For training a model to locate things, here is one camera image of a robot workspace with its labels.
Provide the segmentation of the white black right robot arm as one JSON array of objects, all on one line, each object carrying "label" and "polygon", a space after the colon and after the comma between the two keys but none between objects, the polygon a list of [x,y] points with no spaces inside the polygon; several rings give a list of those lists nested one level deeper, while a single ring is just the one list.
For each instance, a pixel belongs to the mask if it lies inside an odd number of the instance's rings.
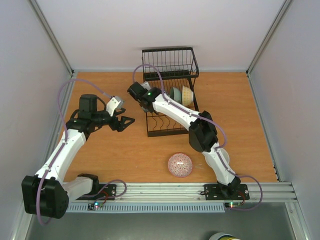
[{"label": "white black right robot arm", "polygon": [[145,112],[164,114],[188,131],[189,145],[203,154],[206,163],[213,169],[224,199],[231,199],[238,193],[241,180],[229,165],[228,152],[219,144],[218,131],[209,112],[191,110],[161,89],[138,82],[134,82],[127,92]]}]

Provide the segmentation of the pink circle pattern bowl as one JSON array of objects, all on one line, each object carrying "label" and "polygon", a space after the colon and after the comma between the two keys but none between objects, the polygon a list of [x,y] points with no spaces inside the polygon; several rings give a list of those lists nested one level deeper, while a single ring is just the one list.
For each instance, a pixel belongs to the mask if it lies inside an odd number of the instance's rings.
[{"label": "pink circle pattern bowl", "polygon": [[193,163],[188,155],[178,152],[169,158],[167,167],[173,176],[185,178],[191,174],[193,170]]}]

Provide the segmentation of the mint green ceramic bowl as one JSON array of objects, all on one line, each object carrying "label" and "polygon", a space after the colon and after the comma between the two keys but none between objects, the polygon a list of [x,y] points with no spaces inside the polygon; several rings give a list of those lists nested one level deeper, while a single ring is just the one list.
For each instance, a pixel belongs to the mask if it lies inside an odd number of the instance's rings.
[{"label": "mint green ceramic bowl", "polygon": [[169,96],[171,99],[173,99],[177,103],[179,103],[179,104],[182,103],[182,93],[178,88],[171,87],[170,92],[169,92]]}]

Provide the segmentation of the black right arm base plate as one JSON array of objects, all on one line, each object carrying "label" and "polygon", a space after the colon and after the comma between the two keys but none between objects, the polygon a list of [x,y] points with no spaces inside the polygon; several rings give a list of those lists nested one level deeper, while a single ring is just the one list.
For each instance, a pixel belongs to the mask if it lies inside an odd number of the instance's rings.
[{"label": "black right arm base plate", "polygon": [[205,196],[207,201],[247,201],[250,199],[246,184],[240,184],[234,190],[222,187],[218,183],[204,184],[203,191],[200,194]]}]

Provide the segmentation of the white ceramic bowl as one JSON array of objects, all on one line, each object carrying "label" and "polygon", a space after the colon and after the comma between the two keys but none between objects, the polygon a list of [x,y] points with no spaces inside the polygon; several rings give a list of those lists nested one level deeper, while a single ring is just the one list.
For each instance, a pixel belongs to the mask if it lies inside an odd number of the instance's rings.
[{"label": "white ceramic bowl", "polygon": [[228,152],[224,148],[222,148],[221,153],[222,153],[225,161],[229,164],[230,163],[230,156],[229,156]]}]

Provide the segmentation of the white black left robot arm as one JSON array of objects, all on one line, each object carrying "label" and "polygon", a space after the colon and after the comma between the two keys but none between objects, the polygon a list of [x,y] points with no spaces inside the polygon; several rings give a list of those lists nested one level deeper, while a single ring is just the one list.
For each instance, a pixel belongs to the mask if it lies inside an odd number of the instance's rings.
[{"label": "white black left robot arm", "polygon": [[134,119],[121,116],[126,110],[124,101],[113,96],[108,103],[95,94],[83,94],[78,109],[65,124],[64,133],[56,148],[36,172],[27,175],[21,183],[24,210],[38,217],[60,219],[69,202],[78,199],[97,199],[104,187],[99,178],[89,173],[79,174],[73,181],[64,183],[65,175],[89,136],[104,126],[122,132]]}]

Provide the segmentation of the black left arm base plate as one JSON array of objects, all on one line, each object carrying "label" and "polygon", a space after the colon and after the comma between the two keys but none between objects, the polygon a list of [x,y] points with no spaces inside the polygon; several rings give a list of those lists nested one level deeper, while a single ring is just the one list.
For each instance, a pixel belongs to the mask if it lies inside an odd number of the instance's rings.
[{"label": "black left arm base plate", "polygon": [[81,196],[77,198],[77,201],[95,201],[97,199],[102,198],[103,200],[107,198],[107,200],[113,201],[115,199],[115,196],[117,194],[117,185],[113,182],[105,186],[106,184],[99,184],[99,187],[97,188],[96,191],[92,191],[88,193],[87,195],[90,196]]}]

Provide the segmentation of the sun pattern ceramic bowl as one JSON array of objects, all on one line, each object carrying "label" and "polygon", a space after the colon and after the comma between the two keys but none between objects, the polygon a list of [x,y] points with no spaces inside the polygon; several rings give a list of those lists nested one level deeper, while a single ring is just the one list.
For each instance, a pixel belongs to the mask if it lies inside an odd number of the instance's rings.
[{"label": "sun pattern ceramic bowl", "polygon": [[194,102],[194,92],[190,88],[183,86],[181,98],[182,98],[182,105],[185,107],[188,107]]}]

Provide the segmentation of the black wire dish rack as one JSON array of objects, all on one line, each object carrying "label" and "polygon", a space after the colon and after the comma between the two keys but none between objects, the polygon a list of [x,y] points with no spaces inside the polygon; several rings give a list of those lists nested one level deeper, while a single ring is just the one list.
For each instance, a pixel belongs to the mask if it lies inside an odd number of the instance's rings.
[{"label": "black wire dish rack", "polygon": [[[193,47],[158,47],[142,50],[142,63],[153,65],[163,79],[164,90],[171,88],[180,91],[188,87],[192,91],[196,78],[199,77],[199,66]],[[163,137],[187,134],[188,131],[175,120],[159,113],[146,113],[146,130],[148,137]]]}]

